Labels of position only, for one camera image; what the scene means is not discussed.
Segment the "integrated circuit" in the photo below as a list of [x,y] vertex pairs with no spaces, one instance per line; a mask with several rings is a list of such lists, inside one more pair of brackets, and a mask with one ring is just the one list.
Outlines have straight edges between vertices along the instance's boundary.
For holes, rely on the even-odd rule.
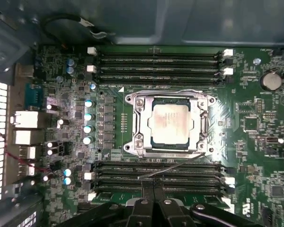
[[115,112],[115,107],[112,106],[112,105],[101,106],[99,108],[99,112],[100,113],[114,113]]
[[115,129],[115,125],[114,124],[99,125],[98,129],[104,131],[113,131]]
[[100,122],[114,122],[115,121],[115,115],[102,115],[98,117],[98,120]]
[[84,153],[83,153],[83,152],[77,153],[77,157],[78,157],[78,158],[84,158]]
[[114,143],[104,142],[103,148],[104,149],[113,149],[114,148]]
[[105,102],[105,103],[115,103],[115,97],[106,96],[106,97],[104,98],[104,102]]
[[257,118],[256,117],[245,117],[244,130],[250,131],[250,132],[257,131]]
[[207,117],[214,97],[194,90],[143,90],[127,95],[125,101],[134,109],[133,138],[124,145],[126,152],[149,158],[171,153],[192,158],[196,151],[209,151]]
[[284,189],[281,185],[272,185],[271,186],[271,196],[272,197],[283,197]]
[[82,112],[75,112],[76,119],[82,119]]

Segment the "screw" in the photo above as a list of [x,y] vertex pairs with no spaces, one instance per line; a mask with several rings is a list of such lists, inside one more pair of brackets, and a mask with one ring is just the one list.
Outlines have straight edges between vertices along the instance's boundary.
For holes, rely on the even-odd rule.
[[198,205],[196,205],[196,208],[197,208],[198,210],[204,210],[204,209],[205,209],[205,206],[203,206],[202,204],[198,204]]
[[144,101],[143,101],[143,99],[140,99],[140,98],[138,98],[137,100],[136,100],[136,105],[137,106],[143,106],[144,105]]
[[262,60],[260,58],[255,58],[253,62],[254,62],[255,65],[259,65],[259,64],[261,64],[261,61]]
[[136,146],[137,148],[143,147],[143,142],[142,142],[142,140],[136,140],[136,142],[135,142],[134,144],[135,144],[135,146]]
[[167,205],[169,205],[169,204],[171,204],[172,202],[171,202],[171,200],[164,200],[164,203],[167,204]]
[[142,200],[141,204],[148,204],[148,201],[147,200]]
[[19,19],[19,22],[20,22],[21,24],[25,24],[26,21],[25,21],[24,18],[20,18],[20,19]]
[[113,204],[113,205],[111,205],[111,206],[110,206],[110,208],[109,208],[109,209],[110,209],[110,210],[118,209],[118,205]]

